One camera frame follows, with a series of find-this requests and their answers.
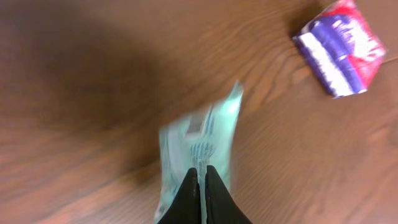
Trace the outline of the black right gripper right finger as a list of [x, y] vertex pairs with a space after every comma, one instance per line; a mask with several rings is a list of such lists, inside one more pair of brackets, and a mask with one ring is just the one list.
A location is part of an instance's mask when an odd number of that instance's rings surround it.
[[252, 224], [235, 204], [214, 166], [207, 166], [205, 200], [207, 224]]

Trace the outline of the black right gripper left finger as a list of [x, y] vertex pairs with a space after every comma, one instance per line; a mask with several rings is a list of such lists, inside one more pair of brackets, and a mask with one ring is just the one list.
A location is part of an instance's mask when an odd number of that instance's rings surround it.
[[200, 224], [200, 185], [196, 168], [190, 168], [165, 215], [158, 224]]

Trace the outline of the red purple pad pack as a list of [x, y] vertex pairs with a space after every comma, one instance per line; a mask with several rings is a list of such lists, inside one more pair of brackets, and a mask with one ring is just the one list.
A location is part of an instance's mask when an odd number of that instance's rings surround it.
[[353, 0], [334, 2], [292, 40], [334, 98], [367, 91], [386, 54]]

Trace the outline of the light green wipes pack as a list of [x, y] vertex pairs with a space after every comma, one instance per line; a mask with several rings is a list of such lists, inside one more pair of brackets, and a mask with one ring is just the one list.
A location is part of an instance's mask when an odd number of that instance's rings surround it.
[[168, 212], [190, 168], [197, 170], [201, 193], [208, 166], [214, 166], [226, 188], [231, 189], [231, 148], [243, 93], [243, 86], [236, 82], [227, 97], [160, 129], [162, 177], [154, 223]]

